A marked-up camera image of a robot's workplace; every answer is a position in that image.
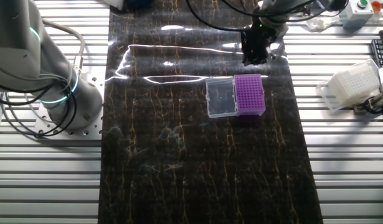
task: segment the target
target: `clear plastic lid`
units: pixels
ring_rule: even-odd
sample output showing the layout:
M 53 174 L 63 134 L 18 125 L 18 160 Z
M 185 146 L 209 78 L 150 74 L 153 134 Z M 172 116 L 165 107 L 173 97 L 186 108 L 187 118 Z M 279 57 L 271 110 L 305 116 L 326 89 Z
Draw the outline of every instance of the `clear plastic lid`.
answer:
M 233 77 L 206 79 L 206 101 L 210 118 L 237 115 Z

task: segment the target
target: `robotic arm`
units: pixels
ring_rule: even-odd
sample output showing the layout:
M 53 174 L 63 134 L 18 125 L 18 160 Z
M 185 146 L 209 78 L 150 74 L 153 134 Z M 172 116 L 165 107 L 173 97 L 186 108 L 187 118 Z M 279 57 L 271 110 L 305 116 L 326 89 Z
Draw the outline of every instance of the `robotic arm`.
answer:
M 80 66 L 82 53 L 75 58 Z M 65 80 L 73 97 L 58 85 L 60 80 Z M 0 91 L 13 90 L 40 97 L 61 128 L 87 126 L 102 108 L 97 88 L 81 78 L 79 68 L 76 71 L 54 44 L 33 0 L 0 0 Z M 63 116 L 67 110 L 74 119 Z
M 241 32 L 244 65 L 266 63 L 274 59 L 270 45 L 282 39 L 288 31 L 287 22 L 300 22 L 312 19 L 324 11 L 341 11 L 346 7 L 347 0 L 263 0 L 262 8 L 256 8 L 252 14 L 245 13 L 226 0 L 222 0 L 232 9 L 253 17 L 251 28 Z M 321 12 L 306 18 L 290 20 L 296 12 L 310 13 L 309 6 L 317 2 Z

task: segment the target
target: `work table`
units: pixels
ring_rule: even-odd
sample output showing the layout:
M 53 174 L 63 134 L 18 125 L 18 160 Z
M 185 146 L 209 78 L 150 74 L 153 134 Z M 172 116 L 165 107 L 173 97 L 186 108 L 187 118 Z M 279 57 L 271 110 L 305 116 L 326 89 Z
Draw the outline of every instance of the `work table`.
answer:
M 286 57 L 244 67 L 238 32 L 197 24 L 183 1 L 111 11 L 99 223 L 322 223 Z M 204 79 L 241 74 L 266 112 L 210 119 Z

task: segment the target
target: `plastic box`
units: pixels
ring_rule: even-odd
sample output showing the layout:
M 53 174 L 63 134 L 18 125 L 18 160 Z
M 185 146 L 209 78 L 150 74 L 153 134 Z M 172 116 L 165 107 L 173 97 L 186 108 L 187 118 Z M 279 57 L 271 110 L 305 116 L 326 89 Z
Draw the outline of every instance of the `plastic box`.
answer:
M 349 0 L 346 8 L 340 13 L 339 18 L 341 18 L 342 26 L 345 29 L 362 28 L 374 14 L 371 1 L 366 0 L 365 8 L 358 6 L 359 1 Z
M 208 116 L 262 115 L 266 110 L 260 75 L 206 79 Z
M 379 88 L 378 67 L 372 59 L 338 71 L 316 87 L 330 110 L 362 103 Z

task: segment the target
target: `green button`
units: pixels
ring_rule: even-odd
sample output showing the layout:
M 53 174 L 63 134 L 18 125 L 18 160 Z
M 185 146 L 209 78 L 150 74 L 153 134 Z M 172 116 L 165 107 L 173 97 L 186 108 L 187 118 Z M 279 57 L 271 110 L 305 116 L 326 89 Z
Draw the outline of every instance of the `green button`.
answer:
M 361 8 L 361 9 L 365 9 L 367 7 L 367 0 L 360 0 L 357 3 L 357 6 L 359 6 L 359 8 Z

